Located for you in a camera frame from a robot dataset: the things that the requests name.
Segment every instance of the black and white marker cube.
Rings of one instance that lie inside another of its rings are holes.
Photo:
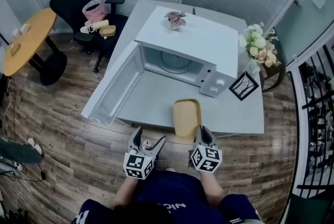
[[[144,180],[153,169],[152,157],[126,153],[123,169],[127,176]]]
[[[222,151],[197,145],[192,154],[192,161],[196,170],[214,173],[222,162]]]

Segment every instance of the black hair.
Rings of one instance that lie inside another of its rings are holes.
[[[126,206],[116,206],[113,214],[114,223],[173,223],[167,208],[151,202],[133,202]]]

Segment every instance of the blue shirt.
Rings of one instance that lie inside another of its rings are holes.
[[[228,220],[259,219],[247,196],[226,196],[217,208],[209,206],[201,182],[193,176],[170,171],[153,170],[138,182],[133,201],[153,202],[166,207],[173,222],[221,223]],[[80,224],[113,223],[113,211],[98,202],[87,200],[81,207]]]

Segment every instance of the white table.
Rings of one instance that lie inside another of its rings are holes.
[[[108,66],[135,38],[158,5],[191,14],[193,12],[193,6],[139,0],[123,29]],[[243,32],[247,27],[245,20],[216,11],[195,7],[195,12],[197,16],[230,26],[238,32]],[[255,80],[260,85],[258,75]],[[203,125],[218,133],[218,135],[264,133],[263,99],[260,87],[244,101],[240,101],[228,89],[217,98],[211,98],[200,94],[196,86],[149,71],[144,71],[117,118],[140,124],[174,127],[173,104],[176,100],[185,98],[193,98],[199,101]]]

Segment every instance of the picture frame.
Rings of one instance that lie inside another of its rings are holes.
[[[232,86],[229,87],[229,90],[232,91],[239,100],[243,101],[258,87],[259,84],[254,78],[248,72],[244,72]]]

